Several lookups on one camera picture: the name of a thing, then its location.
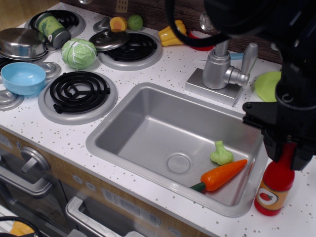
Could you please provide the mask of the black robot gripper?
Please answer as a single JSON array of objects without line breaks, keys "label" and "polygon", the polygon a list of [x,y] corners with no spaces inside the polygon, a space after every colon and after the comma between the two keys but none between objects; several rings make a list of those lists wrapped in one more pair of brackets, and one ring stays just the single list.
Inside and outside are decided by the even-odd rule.
[{"label": "black robot gripper", "polygon": [[243,122],[262,129],[268,157],[278,162],[290,135],[296,144],[291,170],[303,170],[316,154],[316,64],[283,62],[276,102],[247,102]]}]

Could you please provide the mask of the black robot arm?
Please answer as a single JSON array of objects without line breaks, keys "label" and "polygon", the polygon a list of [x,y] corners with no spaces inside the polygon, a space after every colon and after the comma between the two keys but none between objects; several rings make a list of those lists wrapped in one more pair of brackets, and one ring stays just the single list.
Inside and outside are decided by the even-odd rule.
[{"label": "black robot arm", "polygon": [[292,170],[302,170],[316,154],[316,3],[313,0],[206,0],[204,7],[218,34],[190,39],[179,32],[175,2],[165,2],[175,35],[191,46],[210,46],[231,38],[257,35],[276,44],[281,78],[276,102],[243,105],[243,122],[264,136],[267,155],[279,161],[284,144],[295,143]]}]

